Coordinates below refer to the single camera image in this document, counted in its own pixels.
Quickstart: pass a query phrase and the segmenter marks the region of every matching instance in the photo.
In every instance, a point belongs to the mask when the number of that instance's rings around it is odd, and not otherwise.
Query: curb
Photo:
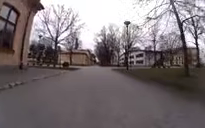
[[[16,81],[16,82],[8,83],[6,85],[0,86],[0,92],[5,91],[5,90],[9,90],[9,89],[13,89],[13,88],[21,86],[21,85],[25,85],[27,83],[31,83],[31,82],[39,81],[39,80],[42,80],[42,79],[47,79],[47,78],[59,76],[63,73],[65,73],[65,72],[61,71],[59,73],[55,73],[55,74],[52,74],[52,75],[47,75],[47,76],[45,75],[45,76],[35,77],[35,78],[32,78],[31,80],[28,80],[28,81]]]

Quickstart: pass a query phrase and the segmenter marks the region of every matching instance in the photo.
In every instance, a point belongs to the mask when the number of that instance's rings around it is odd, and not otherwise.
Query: street lamp
[[[129,64],[128,64],[128,57],[129,57],[129,32],[128,32],[128,27],[129,25],[131,24],[130,21],[125,21],[124,22],[126,28],[127,28],[127,31],[126,31],[126,34],[127,34],[127,44],[125,46],[125,61],[126,61],[126,68],[127,70],[129,70]]]

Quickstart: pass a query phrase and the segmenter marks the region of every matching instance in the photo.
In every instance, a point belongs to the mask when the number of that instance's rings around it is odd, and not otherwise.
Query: sidewalk
[[[19,70],[15,68],[0,68],[0,87],[13,82],[29,81],[33,78],[50,76],[60,73],[61,70],[28,68]]]

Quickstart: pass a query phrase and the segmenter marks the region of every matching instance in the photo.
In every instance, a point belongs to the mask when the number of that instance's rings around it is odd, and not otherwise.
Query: bush
[[[64,62],[64,63],[62,64],[62,67],[63,67],[63,68],[69,67],[69,63],[68,63],[68,62]]]

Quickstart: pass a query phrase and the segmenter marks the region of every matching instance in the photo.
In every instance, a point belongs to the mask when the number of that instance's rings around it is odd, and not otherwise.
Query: overcast sky
[[[123,26],[125,20],[140,22],[140,15],[133,9],[135,0],[41,0],[47,7],[51,4],[64,4],[77,11],[85,23],[81,39],[83,48],[94,48],[94,36],[105,25],[114,23]]]

